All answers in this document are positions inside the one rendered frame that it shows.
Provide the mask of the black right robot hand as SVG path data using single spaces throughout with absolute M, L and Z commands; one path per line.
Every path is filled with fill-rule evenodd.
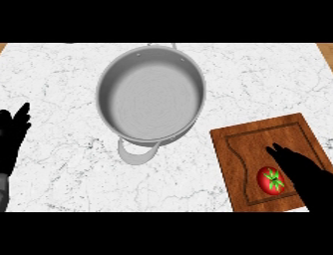
M 279 143 L 265 149 L 293 182 L 308 210 L 313 213 L 333 212 L 333 173 L 322 169 L 304 154 L 282 147 Z

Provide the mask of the brown wooden cutting board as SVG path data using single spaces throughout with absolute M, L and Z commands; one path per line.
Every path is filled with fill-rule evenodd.
M 258 185 L 262 167 L 280 169 L 267 152 L 277 142 L 304 154 L 322 169 L 333 173 L 333 164 L 301 113 L 211 131 L 231 207 L 240 211 L 288 211 L 304 207 L 293 183 L 282 172 L 286 184 L 279 195 L 270 195 Z

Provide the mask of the silver metal pot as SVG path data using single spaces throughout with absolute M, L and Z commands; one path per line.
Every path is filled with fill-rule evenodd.
M 191 130 L 206 99 L 206 81 L 193 58 L 175 45 L 147 44 L 126 51 L 107 66 L 97 88 L 97 108 L 119 143 L 150 151 L 119 155 L 146 164 L 163 145 Z

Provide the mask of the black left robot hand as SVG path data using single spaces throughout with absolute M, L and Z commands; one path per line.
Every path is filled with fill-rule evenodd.
M 30 104 L 26 103 L 15 115 L 0 110 L 0 173 L 13 174 L 20 147 L 30 124 Z

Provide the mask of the red tomato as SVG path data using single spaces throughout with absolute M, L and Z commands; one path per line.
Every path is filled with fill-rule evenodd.
M 282 171 L 274 167 L 265 166 L 258 170 L 257 181 L 267 194 L 280 195 L 285 192 L 285 177 Z

